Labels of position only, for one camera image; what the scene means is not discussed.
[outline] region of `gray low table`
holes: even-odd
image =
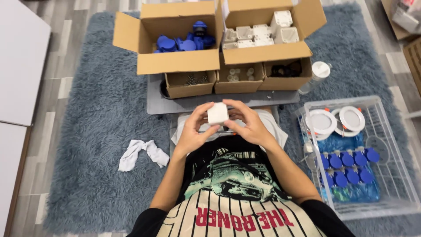
[[[164,74],[148,76],[147,112],[150,115],[166,113],[192,112],[198,105],[206,102],[220,102],[222,99],[241,100],[247,106],[283,105],[297,103],[300,96],[297,91],[258,91],[243,94],[207,94],[168,100],[160,93],[160,83]]]

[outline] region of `gray shaggy carpet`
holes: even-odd
[[[306,42],[313,60],[330,62],[332,74],[298,104],[280,111],[290,135],[285,149],[294,161],[290,113],[304,102],[377,94],[382,98],[402,156],[413,169],[408,137],[393,106],[385,76],[357,4],[325,7],[328,23]],[[80,66],[63,121],[44,226],[50,232],[130,231],[145,210],[165,169],[140,152],[131,172],[117,171],[131,139],[154,139],[168,152],[169,121],[146,113],[146,80],[136,75],[136,54],[112,46],[113,13],[95,14],[88,26]],[[357,236],[421,234],[421,215],[347,221]]]

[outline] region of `white shorts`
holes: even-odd
[[[263,124],[265,125],[266,129],[275,137],[278,144],[282,148],[284,148],[285,142],[288,138],[288,134],[286,134],[284,131],[282,131],[282,129],[279,127],[279,125],[276,123],[275,119],[273,118],[273,115],[266,110],[255,109],[254,111],[257,112],[257,114],[259,115]],[[171,141],[176,145],[177,145],[177,143],[180,139],[181,132],[183,131],[184,123],[186,122],[186,120],[190,116],[190,114],[191,113],[183,113],[179,116],[179,118],[177,120],[177,130],[174,133],[173,137],[171,138]],[[240,125],[242,127],[245,127],[245,123],[243,123],[243,121],[237,119],[237,120],[235,120],[235,122],[238,125]],[[204,132],[210,127],[211,126],[209,124],[203,124],[202,126],[200,126],[199,131]],[[210,136],[206,140],[206,142],[213,141],[218,137],[228,136],[228,135],[232,135],[232,134],[230,134],[230,133],[218,133],[217,132],[217,133],[213,134],[212,136]]]

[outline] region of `wooden floor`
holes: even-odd
[[[13,237],[53,236],[42,229],[61,121],[89,18],[101,11],[138,10],[142,0],[45,0],[24,2],[51,25],[52,41],[40,106],[29,143],[29,152],[13,220]],[[389,28],[380,0],[355,0],[361,7],[383,66],[395,105],[402,113],[421,110],[421,98],[398,43]],[[149,3],[167,0],[148,0]],[[324,5],[349,0],[322,0]],[[413,157],[421,155],[421,118],[404,121]],[[123,237],[126,233],[92,233],[69,237]]]

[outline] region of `hand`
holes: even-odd
[[[184,123],[183,132],[181,132],[179,142],[174,149],[174,154],[185,156],[188,153],[195,151],[206,142],[206,139],[219,129],[219,125],[214,125],[204,133],[198,132],[200,126],[208,122],[207,111],[212,108],[212,106],[213,102],[205,103],[197,106],[192,112],[190,117]]]
[[[273,143],[273,141],[277,143],[276,139],[262,123],[256,111],[250,109],[247,105],[239,100],[224,99],[222,102],[226,105],[234,107],[234,109],[228,111],[230,120],[224,122],[225,126],[234,130],[246,141],[256,145],[265,147],[266,145]],[[235,123],[233,120],[236,119],[243,121],[246,126],[241,127]]]

